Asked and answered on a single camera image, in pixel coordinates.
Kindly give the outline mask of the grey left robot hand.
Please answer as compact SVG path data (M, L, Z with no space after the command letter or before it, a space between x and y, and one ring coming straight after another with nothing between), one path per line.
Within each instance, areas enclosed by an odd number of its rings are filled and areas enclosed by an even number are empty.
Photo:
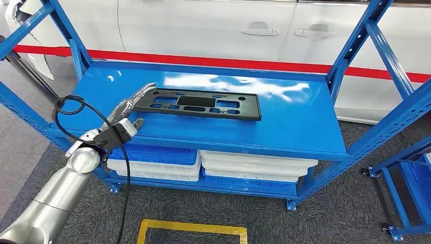
M116 123L120 122L122 119L129 117L132 112L134 106L137 102L143 98L147 92L156 89L156 84L148 83L138 89L134 94L132 94L129 98L123 99L108 115L107 120L113 126Z

